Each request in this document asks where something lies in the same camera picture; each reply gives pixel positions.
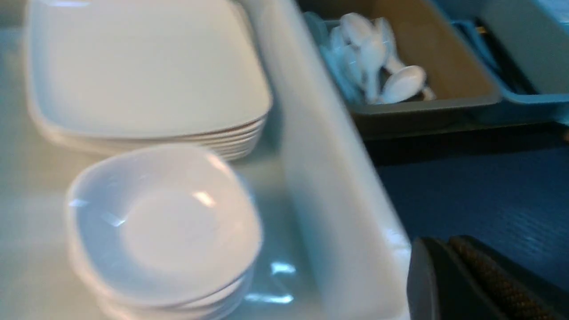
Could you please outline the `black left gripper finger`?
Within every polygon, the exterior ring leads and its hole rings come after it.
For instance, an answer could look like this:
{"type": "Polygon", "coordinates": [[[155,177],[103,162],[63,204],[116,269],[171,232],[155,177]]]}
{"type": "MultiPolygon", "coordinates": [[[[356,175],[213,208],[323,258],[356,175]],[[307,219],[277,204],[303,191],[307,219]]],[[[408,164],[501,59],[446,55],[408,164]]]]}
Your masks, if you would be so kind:
{"type": "Polygon", "coordinates": [[[568,292],[472,236],[418,237],[407,302],[412,320],[566,320],[568,292]]]}

